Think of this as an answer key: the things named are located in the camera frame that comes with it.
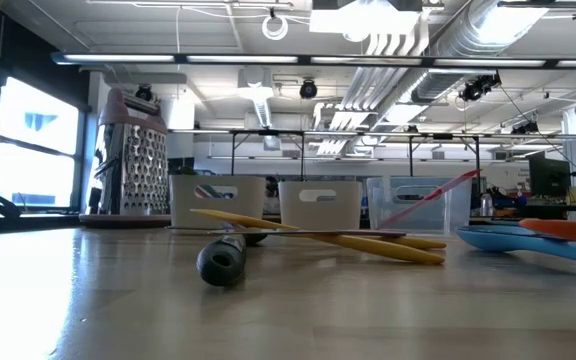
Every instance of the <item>clear plastic container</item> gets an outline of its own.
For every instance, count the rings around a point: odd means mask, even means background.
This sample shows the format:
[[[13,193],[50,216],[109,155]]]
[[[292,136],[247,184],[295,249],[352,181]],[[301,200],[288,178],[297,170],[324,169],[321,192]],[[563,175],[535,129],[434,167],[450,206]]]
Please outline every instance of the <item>clear plastic container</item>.
[[[381,177],[366,180],[370,227],[376,229],[392,215],[414,205],[452,178]],[[386,227],[411,234],[450,235],[470,218],[472,180],[431,200]]]

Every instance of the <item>bin handle cutout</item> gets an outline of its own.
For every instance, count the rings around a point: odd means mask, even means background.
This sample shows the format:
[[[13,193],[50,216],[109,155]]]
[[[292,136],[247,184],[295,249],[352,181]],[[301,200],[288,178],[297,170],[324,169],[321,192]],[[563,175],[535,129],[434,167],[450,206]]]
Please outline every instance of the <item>bin handle cutout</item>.
[[[237,197],[237,187],[233,185],[201,184],[195,187],[195,196],[199,199],[234,199]]]
[[[432,194],[439,187],[435,185],[404,185],[395,189],[393,202],[417,202]]]
[[[332,189],[308,189],[299,192],[299,200],[303,202],[335,201],[337,192]]]

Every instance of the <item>window frame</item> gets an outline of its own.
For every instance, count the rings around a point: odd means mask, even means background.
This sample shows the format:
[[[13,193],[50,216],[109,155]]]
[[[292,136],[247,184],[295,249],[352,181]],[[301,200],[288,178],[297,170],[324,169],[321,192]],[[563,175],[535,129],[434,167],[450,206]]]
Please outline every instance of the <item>window frame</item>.
[[[13,77],[18,81],[21,81],[25,84],[28,84],[27,82],[25,82],[22,79]],[[4,84],[0,84],[0,105],[1,105],[1,88],[3,86],[5,86],[5,82]],[[72,181],[72,192],[71,192],[71,197],[70,197],[70,206],[67,207],[56,207],[56,206],[28,206],[28,207],[24,207],[24,206],[17,206],[19,207],[22,211],[24,211],[25,209],[28,209],[30,212],[42,212],[42,211],[54,211],[54,212],[75,212],[75,213],[79,213],[79,210],[82,206],[81,203],[81,199],[82,199],[82,184],[84,184],[84,179],[83,179],[83,174],[84,174],[84,161],[83,161],[83,154],[84,154],[84,146],[85,146],[85,141],[84,141],[84,134],[87,131],[87,119],[88,119],[88,114],[85,111],[82,111],[81,108],[78,106],[78,104],[73,104],[71,102],[68,101],[64,101],[65,103],[74,106],[75,108],[77,108],[79,115],[78,115],[78,123],[77,123],[77,139],[76,139],[76,148],[75,148],[75,153],[74,154],[67,154],[67,153],[63,153],[61,151],[58,150],[54,150],[45,146],[41,146],[41,145],[36,145],[36,144],[32,144],[29,142],[25,142],[22,140],[17,140],[17,139],[12,139],[9,137],[5,137],[0,135],[0,143],[7,143],[7,144],[12,144],[24,149],[28,149],[28,150],[33,150],[33,151],[37,151],[37,152],[41,152],[41,153],[45,153],[45,154],[49,154],[49,155],[56,155],[56,156],[66,156],[69,157],[71,159],[73,159],[74,161],[74,166],[75,168],[73,169],[73,181]]]

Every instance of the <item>white plastic bin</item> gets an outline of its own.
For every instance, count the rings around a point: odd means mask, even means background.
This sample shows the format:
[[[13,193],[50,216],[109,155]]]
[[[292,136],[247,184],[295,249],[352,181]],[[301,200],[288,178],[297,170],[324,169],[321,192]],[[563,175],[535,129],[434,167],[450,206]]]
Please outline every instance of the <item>white plastic bin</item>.
[[[282,224],[307,230],[359,229],[360,182],[281,182],[279,199]]]
[[[170,177],[172,226],[185,229],[218,229],[221,222],[190,209],[211,209],[261,219],[266,180],[253,176]]]
[[[414,205],[452,178],[381,177],[366,180],[370,227]],[[472,180],[423,205],[386,229],[412,234],[450,235],[470,219]]]

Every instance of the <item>monitor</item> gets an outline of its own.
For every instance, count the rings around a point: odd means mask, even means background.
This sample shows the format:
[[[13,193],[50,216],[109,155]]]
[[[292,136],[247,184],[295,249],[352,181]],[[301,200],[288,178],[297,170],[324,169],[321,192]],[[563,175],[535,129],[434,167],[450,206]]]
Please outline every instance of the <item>monitor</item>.
[[[570,188],[570,165],[567,161],[530,157],[530,190],[533,196],[564,197]]]

